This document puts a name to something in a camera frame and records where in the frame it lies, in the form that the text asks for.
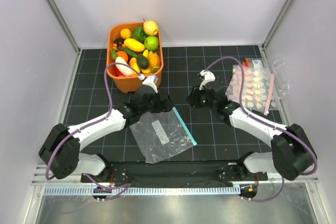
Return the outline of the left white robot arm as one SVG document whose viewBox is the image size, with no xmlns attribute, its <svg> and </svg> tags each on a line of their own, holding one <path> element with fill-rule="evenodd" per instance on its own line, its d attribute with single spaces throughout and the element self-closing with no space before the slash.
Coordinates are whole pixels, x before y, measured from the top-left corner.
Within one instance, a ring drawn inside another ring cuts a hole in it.
<svg viewBox="0 0 336 224">
<path fill-rule="evenodd" d="M 121 131 L 139 122 L 148 112 L 170 112 L 174 103 L 166 91 L 140 88 L 129 102 L 109 110 L 83 124 L 66 127 L 55 125 L 48 134 L 38 155 L 46 164 L 45 177 L 64 179 L 72 173 L 81 174 L 82 181 L 94 179 L 106 182 L 113 174 L 111 163 L 101 154 L 85 154 L 82 150 L 96 140 Z"/>
</svg>

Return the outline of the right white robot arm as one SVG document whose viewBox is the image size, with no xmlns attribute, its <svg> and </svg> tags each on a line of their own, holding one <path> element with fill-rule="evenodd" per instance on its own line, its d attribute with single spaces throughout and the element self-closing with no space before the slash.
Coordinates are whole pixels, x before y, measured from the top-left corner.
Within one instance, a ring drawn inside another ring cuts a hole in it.
<svg viewBox="0 0 336 224">
<path fill-rule="evenodd" d="M 215 111 L 221 122 L 253 135 L 270 147 L 270 152 L 249 152 L 241 157 L 236 167 L 239 178 L 248 180 L 258 172 L 277 172 L 293 181 L 316 171 L 317 156 L 299 125 L 272 122 L 243 109 L 228 100 L 224 92 L 213 89 L 196 86 L 186 100 L 193 108 Z"/>
</svg>

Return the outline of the clear blue zip bag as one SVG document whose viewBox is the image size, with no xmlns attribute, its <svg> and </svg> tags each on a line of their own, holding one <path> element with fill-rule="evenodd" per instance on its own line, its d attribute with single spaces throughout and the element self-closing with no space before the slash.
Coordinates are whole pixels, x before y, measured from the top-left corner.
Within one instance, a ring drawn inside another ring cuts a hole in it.
<svg viewBox="0 0 336 224">
<path fill-rule="evenodd" d="M 164 161 L 197 145 L 176 108 L 170 112 L 143 114 L 130 129 L 149 164 Z"/>
</svg>

